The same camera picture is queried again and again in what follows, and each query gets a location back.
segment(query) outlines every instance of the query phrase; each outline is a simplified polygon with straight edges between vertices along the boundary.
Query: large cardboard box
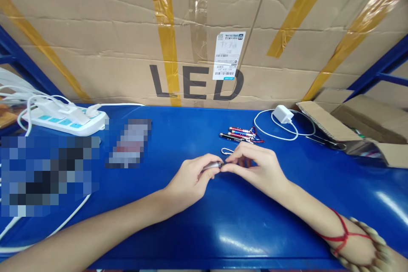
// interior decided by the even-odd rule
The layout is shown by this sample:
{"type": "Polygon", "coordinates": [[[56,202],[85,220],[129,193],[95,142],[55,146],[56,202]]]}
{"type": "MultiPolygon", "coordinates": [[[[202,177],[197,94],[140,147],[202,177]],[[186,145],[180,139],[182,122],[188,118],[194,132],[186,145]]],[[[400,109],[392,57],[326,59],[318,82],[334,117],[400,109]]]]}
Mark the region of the large cardboard box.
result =
{"type": "Polygon", "coordinates": [[[313,101],[298,106],[328,137],[344,143],[347,154],[366,156],[379,150],[388,166],[408,168],[407,112],[364,95],[344,102],[331,114],[313,101]]]}
{"type": "Polygon", "coordinates": [[[347,88],[404,37],[407,1],[378,1],[0,0],[0,24],[74,101],[265,109],[303,99],[345,37],[358,44],[324,87],[347,88]],[[367,9],[381,19],[354,40],[367,9]],[[245,33],[234,80],[213,79],[222,32],[245,33]]]}

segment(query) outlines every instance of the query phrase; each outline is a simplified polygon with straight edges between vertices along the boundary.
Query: red string bracelet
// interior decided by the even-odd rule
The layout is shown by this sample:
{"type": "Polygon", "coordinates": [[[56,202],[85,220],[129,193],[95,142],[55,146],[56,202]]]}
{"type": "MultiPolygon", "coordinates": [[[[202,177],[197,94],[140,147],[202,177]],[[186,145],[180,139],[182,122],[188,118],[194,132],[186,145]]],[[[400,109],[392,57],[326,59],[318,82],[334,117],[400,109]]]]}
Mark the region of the red string bracelet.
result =
{"type": "Polygon", "coordinates": [[[333,210],[333,211],[336,213],[337,217],[339,217],[339,219],[340,219],[340,221],[341,221],[341,224],[343,225],[344,235],[343,235],[343,236],[338,236],[338,237],[326,237],[326,236],[323,236],[322,234],[319,234],[318,232],[316,232],[316,233],[317,233],[320,237],[322,237],[323,239],[326,239],[326,240],[328,240],[328,241],[335,241],[335,242],[340,242],[340,241],[342,241],[342,242],[343,242],[342,244],[340,244],[340,245],[334,250],[334,252],[333,252],[333,255],[334,255],[334,256],[337,256],[338,252],[340,252],[340,250],[346,246],[346,244],[347,244],[347,239],[349,238],[349,236],[361,236],[361,237],[364,237],[364,238],[371,239],[370,236],[368,236],[368,235],[357,234],[357,233],[350,233],[349,230],[347,229],[346,224],[344,223],[343,218],[339,215],[339,213],[338,213],[337,211],[335,211],[334,209],[332,209],[332,208],[331,208],[331,210],[333,210]]]}

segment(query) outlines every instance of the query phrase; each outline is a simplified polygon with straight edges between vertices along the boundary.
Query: power strip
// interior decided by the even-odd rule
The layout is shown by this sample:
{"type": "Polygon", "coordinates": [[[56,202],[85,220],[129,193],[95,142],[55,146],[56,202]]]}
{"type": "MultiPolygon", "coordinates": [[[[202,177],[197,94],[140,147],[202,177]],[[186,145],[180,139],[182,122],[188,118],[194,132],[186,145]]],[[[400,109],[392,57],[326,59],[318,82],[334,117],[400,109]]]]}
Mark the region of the power strip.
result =
{"type": "MultiPolygon", "coordinates": [[[[78,107],[82,112],[86,112],[86,108],[78,107]]],[[[23,119],[28,121],[28,115],[24,114],[23,119]]],[[[50,128],[53,130],[58,130],[64,133],[76,135],[76,136],[89,136],[96,133],[99,130],[105,128],[105,121],[109,119],[108,115],[99,111],[99,115],[93,117],[85,123],[80,125],[73,123],[67,118],[58,119],[51,116],[45,115],[40,108],[35,108],[31,111],[31,122],[34,125],[39,125],[45,128],[50,128]]]]}

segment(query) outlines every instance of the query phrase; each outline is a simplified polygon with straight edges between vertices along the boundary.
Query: charger adapter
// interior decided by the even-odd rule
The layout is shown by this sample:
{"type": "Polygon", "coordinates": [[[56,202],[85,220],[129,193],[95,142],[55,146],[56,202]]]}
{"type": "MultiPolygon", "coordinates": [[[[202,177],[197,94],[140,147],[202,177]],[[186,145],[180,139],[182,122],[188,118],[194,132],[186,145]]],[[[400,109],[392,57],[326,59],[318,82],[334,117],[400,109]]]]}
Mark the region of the charger adapter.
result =
{"type": "Polygon", "coordinates": [[[275,116],[280,123],[291,123],[293,118],[293,113],[283,105],[278,105],[272,112],[272,115],[275,116]]]}

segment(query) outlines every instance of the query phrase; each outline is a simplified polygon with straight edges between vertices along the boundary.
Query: blue metal shelf frame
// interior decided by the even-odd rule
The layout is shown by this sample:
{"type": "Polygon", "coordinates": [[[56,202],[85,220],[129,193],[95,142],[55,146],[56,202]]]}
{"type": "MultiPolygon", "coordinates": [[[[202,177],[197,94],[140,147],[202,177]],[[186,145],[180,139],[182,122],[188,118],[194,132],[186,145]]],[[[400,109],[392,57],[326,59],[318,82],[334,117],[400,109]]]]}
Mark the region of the blue metal shelf frame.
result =
{"type": "Polygon", "coordinates": [[[408,86],[408,79],[390,75],[395,69],[408,60],[408,35],[401,39],[390,51],[381,57],[370,69],[358,78],[348,89],[354,93],[351,99],[369,91],[380,81],[408,86]]]}
{"type": "MultiPolygon", "coordinates": [[[[13,67],[37,90],[49,95],[64,96],[15,40],[0,26],[0,65],[3,64],[9,64],[13,67]]],[[[15,122],[0,129],[0,136],[10,135],[18,129],[20,129],[20,126],[15,122]]]]}

